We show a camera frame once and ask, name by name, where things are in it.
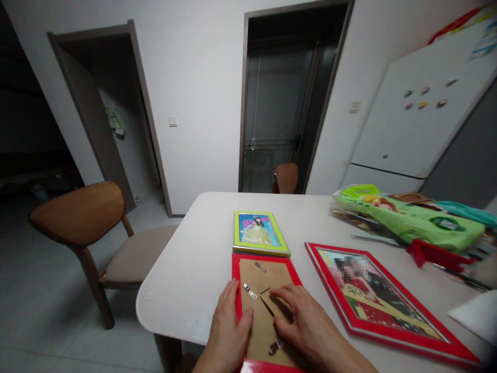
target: refrigerator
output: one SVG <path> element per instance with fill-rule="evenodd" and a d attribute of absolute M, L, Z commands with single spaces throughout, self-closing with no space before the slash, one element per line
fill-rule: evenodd
<path fill-rule="evenodd" d="M 419 191 L 496 76 L 496 17 L 392 62 L 341 186 Z"/>

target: chair leg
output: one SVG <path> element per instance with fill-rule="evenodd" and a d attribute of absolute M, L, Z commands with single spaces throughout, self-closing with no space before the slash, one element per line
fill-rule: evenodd
<path fill-rule="evenodd" d="M 110 309 L 109 300 L 107 299 L 105 290 L 98 282 L 99 274 L 90 251 L 86 247 L 71 249 L 78 256 L 81 266 L 83 267 L 86 279 L 88 279 L 88 284 L 92 289 L 93 298 L 97 302 L 98 310 L 100 311 L 105 329 L 112 329 L 115 324 L 114 317 L 112 316 L 112 310 Z"/>

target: tiled floor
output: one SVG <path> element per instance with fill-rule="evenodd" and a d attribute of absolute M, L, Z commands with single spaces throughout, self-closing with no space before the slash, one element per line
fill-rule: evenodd
<path fill-rule="evenodd" d="M 167 217 L 161 198 L 154 191 L 128 215 L 135 232 L 181 222 Z M 0 371 L 162 371 L 153 336 L 136 318 L 137 293 L 107 291 L 115 327 L 106 331 L 76 256 L 30 226 L 37 205 L 29 197 L 0 202 Z M 91 245 L 97 266 L 126 237 L 118 224 Z"/>

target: red picture frame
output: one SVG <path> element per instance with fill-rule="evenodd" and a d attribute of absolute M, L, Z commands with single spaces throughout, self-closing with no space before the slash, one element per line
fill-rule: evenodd
<path fill-rule="evenodd" d="M 350 334 L 369 338 L 386 345 L 399 349 L 414 352 L 423 356 L 431 357 L 437 361 L 444 361 L 448 364 L 475 368 L 481 366 L 480 360 L 463 345 L 426 307 L 424 307 L 387 269 L 382 266 L 369 252 L 346 249 L 334 246 L 319 245 L 306 242 L 305 247 L 311 257 L 314 266 L 321 277 L 323 285 L 327 290 L 333 304 L 335 305 L 343 324 Z M 395 295 L 401 301 L 421 316 L 423 323 L 433 328 L 439 337 L 431 337 L 401 328 L 394 328 L 360 318 L 350 303 L 350 298 L 344 295 L 336 277 L 331 273 L 329 264 L 325 263 L 320 250 L 336 253 L 338 255 L 349 255 L 355 257 L 365 257 L 368 263 L 386 280 Z"/>
<path fill-rule="evenodd" d="M 290 274 L 290 278 L 294 285 L 302 285 L 300 281 L 299 275 L 297 271 L 295 271 L 294 265 L 291 263 L 290 258 L 285 257 L 274 257 L 274 256 L 262 256 L 262 255 L 247 255 L 247 254 L 232 254 L 231 255 L 231 272 L 232 277 L 238 280 L 239 287 L 237 292 L 237 300 L 236 300 L 236 311 L 237 318 L 240 318 L 243 315 L 243 307 L 242 307 L 242 283 L 240 281 L 240 260 L 241 259 L 249 259 L 256 260 L 261 262 L 275 262 L 275 263 L 284 263 L 288 268 L 288 273 Z M 267 362 L 262 362 L 253 359 L 247 359 L 243 361 L 243 365 L 240 370 L 241 373 L 267 373 L 267 372 L 276 372 L 276 373 L 302 373 L 305 372 L 302 369 L 288 367 L 279 364 L 271 364 Z"/>

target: metal clip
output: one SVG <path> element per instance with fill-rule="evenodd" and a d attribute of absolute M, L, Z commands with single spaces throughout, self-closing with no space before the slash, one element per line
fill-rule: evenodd
<path fill-rule="evenodd" d="M 255 293 L 250 290 L 249 286 L 247 284 L 243 284 L 243 287 L 245 288 L 245 290 L 248 291 L 248 293 L 250 294 L 250 296 L 253 298 L 253 299 L 257 299 L 257 295 L 255 295 Z"/>
<path fill-rule="evenodd" d="M 259 264 L 259 262 L 255 262 L 255 265 L 257 267 L 259 267 L 262 272 L 266 272 L 266 270 L 264 268 L 262 268 L 262 266 Z"/>
<path fill-rule="evenodd" d="M 280 348 L 283 348 L 285 347 L 285 344 L 283 343 L 283 341 L 281 339 L 278 339 L 275 343 L 273 343 L 271 346 L 269 346 L 269 356 L 272 356 L 276 353 L 277 350 L 279 350 Z"/>

